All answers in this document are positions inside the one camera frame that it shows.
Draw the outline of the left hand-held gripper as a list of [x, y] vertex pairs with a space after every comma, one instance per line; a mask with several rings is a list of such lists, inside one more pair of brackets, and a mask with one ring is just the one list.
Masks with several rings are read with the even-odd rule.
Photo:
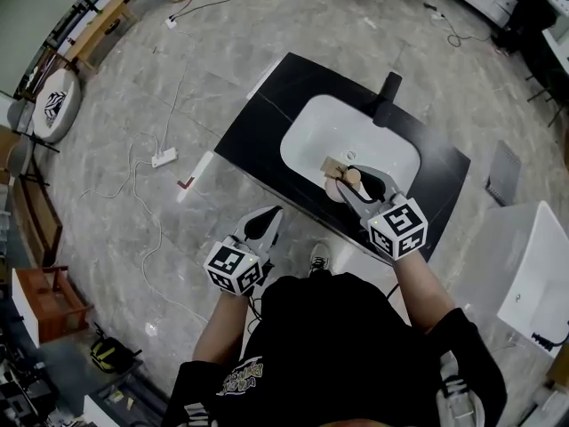
[[284, 217], [279, 205], [265, 206], [237, 223], [234, 236], [216, 241], [205, 258], [203, 268], [211, 282], [222, 291], [238, 296], [252, 295], [256, 286], [263, 286], [272, 269], [268, 257], [253, 252], [267, 252], [277, 240]]

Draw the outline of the person's right forearm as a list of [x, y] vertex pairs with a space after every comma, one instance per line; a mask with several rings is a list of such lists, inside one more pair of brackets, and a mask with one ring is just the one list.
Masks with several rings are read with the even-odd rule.
[[393, 269], [412, 326], [428, 333], [456, 305], [419, 251], [394, 261]]

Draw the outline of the person's left forearm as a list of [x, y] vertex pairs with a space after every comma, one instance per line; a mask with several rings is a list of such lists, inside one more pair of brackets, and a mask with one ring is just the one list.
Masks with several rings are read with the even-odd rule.
[[193, 360], [234, 366], [242, 349], [248, 308], [247, 297], [222, 291], [196, 343]]

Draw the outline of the black countertop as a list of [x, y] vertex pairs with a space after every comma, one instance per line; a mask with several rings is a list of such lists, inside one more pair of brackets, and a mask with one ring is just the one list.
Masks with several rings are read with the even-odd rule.
[[409, 195], [429, 222], [421, 248], [423, 257], [429, 259], [460, 196], [469, 158], [436, 128], [331, 69], [287, 53], [221, 138], [216, 153], [327, 229], [378, 257], [356, 215], [287, 167], [280, 155], [282, 139], [293, 120], [318, 94], [328, 94], [368, 117], [377, 117], [376, 128], [393, 131], [418, 150], [421, 165]]

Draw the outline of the person's white shoe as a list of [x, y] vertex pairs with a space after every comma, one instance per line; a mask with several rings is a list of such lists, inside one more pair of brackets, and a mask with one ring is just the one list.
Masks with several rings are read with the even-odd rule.
[[331, 253], [327, 245], [317, 243], [310, 254], [309, 277], [329, 278]]

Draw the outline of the gray perforated panel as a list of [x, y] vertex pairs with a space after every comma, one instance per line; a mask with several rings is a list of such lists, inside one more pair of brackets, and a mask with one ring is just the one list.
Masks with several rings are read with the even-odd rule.
[[520, 170], [520, 158], [505, 141], [499, 140], [485, 189], [500, 206], [514, 204]]

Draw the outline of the person's black shirt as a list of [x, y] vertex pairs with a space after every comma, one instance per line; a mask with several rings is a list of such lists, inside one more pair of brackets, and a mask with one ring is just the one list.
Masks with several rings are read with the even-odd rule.
[[423, 333], [352, 274], [282, 277], [261, 298], [261, 321], [241, 360], [181, 365], [163, 427], [319, 427], [353, 419], [439, 427], [446, 353], [481, 400], [485, 427], [496, 427], [505, 382], [462, 310]]

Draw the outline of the white rectangular tub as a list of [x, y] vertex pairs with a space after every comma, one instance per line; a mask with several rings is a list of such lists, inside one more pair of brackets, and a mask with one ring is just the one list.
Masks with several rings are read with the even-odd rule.
[[569, 321], [569, 237], [545, 201], [491, 208], [465, 254], [453, 294], [532, 339]]

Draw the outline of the black chair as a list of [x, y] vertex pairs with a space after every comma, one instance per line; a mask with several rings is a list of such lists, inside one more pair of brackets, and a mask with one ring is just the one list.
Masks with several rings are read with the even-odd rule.
[[549, 95], [548, 101], [553, 100], [557, 104], [557, 111], [548, 124], [551, 127], [564, 110], [569, 111], [569, 74], [563, 68], [549, 68], [537, 75], [532, 74], [526, 81], [532, 78], [541, 79], [541, 89], [526, 101], [531, 102], [544, 93]]

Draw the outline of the brown wooden cabinet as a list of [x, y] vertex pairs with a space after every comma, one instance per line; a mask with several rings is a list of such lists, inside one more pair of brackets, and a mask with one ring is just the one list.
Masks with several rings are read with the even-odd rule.
[[57, 258], [63, 225], [47, 191], [47, 183], [32, 157], [12, 189], [21, 227], [35, 263], [51, 266]]

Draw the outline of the white round pouf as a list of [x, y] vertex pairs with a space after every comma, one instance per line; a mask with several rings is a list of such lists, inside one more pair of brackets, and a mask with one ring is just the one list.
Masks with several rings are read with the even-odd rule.
[[[66, 92], [67, 97], [53, 125], [48, 127], [44, 115], [44, 105], [48, 95], [56, 91]], [[36, 105], [32, 115], [34, 135], [49, 143], [59, 142], [74, 123], [81, 98], [80, 84], [72, 71], [60, 68], [51, 74], [36, 97]]]

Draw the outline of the dark cabinet white top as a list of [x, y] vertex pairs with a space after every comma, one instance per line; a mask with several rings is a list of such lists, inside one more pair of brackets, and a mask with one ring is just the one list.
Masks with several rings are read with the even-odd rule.
[[569, 76], [569, 45], [563, 46], [549, 29], [527, 36], [520, 52], [532, 78], [542, 86], [549, 72], [561, 71]]

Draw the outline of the zebra striped cushion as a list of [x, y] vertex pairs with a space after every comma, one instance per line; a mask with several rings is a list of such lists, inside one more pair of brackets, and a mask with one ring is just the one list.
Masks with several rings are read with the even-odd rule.
[[52, 92], [48, 95], [44, 105], [46, 124], [51, 127], [58, 116], [60, 109], [66, 100], [67, 93], [63, 91]]

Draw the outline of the gray chair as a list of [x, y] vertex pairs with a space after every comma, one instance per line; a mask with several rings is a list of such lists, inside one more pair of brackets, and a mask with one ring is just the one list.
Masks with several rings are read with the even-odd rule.
[[32, 103], [25, 99], [15, 101], [7, 112], [7, 120], [12, 134], [18, 136], [18, 141], [15, 142], [9, 149], [6, 158], [6, 169], [11, 178], [16, 179], [24, 177], [28, 180], [39, 183], [36, 174], [28, 173], [28, 166], [33, 158], [36, 146], [44, 147], [55, 153], [59, 151], [53, 147], [52, 144], [43, 141], [32, 133], [25, 133], [19, 130], [19, 124], [28, 117], [28, 123], [31, 123], [31, 106]]

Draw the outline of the low wooden table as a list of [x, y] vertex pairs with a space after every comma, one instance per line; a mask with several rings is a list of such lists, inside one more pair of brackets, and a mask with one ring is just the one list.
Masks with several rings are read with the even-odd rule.
[[98, 68], [91, 64], [89, 59], [100, 42], [123, 20], [136, 22], [138, 19], [129, 10], [125, 0], [110, 0], [87, 24], [63, 57], [70, 63], [78, 60], [89, 70], [97, 73]]

